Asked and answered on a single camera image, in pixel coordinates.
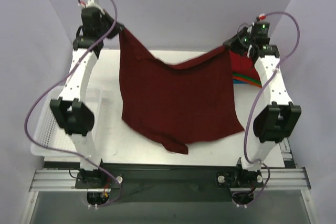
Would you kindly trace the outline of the dark maroon t-shirt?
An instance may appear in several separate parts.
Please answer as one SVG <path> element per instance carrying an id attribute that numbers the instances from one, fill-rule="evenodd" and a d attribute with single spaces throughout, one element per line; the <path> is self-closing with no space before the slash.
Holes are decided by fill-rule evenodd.
<path id="1" fill-rule="evenodd" d="M 122 119 L 170 151 L 243 131 L 234 101 L 230 56 L 217 47 L 171 65 L 154 57 L 128 30 L 120 33 Z"/>

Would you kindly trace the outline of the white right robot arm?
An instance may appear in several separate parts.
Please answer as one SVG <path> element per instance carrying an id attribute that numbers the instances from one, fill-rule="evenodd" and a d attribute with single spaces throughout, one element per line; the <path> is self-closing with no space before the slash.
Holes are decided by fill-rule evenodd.
<path id="1" fill-rule="evenodd" d="M 279 50 L 269 43 L 269 25 L 253 22 L 223 43 L 232 52 L 252 61 L 261 83 L 245 127 L 242 168 L 232 174 L 238 186 L 251 181 L 250 171 L 261 169 L 272 149 L 291 135 L 301 115 L 301 107 L 293 103 L 285 87 Z"/>

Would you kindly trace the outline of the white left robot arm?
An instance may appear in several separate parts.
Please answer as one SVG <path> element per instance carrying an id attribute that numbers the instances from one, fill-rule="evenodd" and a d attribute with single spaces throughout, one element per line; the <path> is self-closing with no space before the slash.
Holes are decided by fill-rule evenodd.
<path id="1" fill-rule="evenodd" d="M 106 183 L 106 175 L 99 171 L 102 159 L 94 145 L 92 129 L 94 113 L 86 106 L 86 92 L 92 70 L 97 63 L 105 38 L 112 39 L 124 26 L 117 23 L 97 5 L 87 5 L 81 11 L 82 26 L 73 41 L 69 76 L 58 98 L 50 101 L 50 109 L 75 146 L 80 157 L 80 171 L 88 175 L 94 188 Z"/>

